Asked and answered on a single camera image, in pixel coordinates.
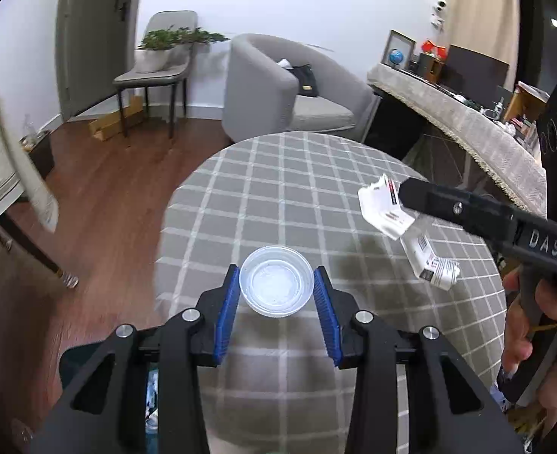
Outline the right hand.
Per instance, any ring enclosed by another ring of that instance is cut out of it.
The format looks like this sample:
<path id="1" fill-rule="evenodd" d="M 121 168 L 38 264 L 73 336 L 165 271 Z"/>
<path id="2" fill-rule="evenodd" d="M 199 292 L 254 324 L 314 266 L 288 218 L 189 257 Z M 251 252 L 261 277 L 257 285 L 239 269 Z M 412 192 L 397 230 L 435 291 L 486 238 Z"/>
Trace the right hand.
<path id="1" fill-rule="evenodd" d="M 549 282 L 541 280 L 536 288 L 536 303 L 542 312 L 557 322 L 557 289 Z M 532 354 L 532 343 L 526 338 L 529 334 L 529 318 L 517 296 L 509 305 L 504 332 L 502 368 L 506 374 L 515 374 L 519 365 Z M 557 422 L 557 362 L 551 367 L 537 399 L 546 411 L 542 437 L 545 438 Z"/>

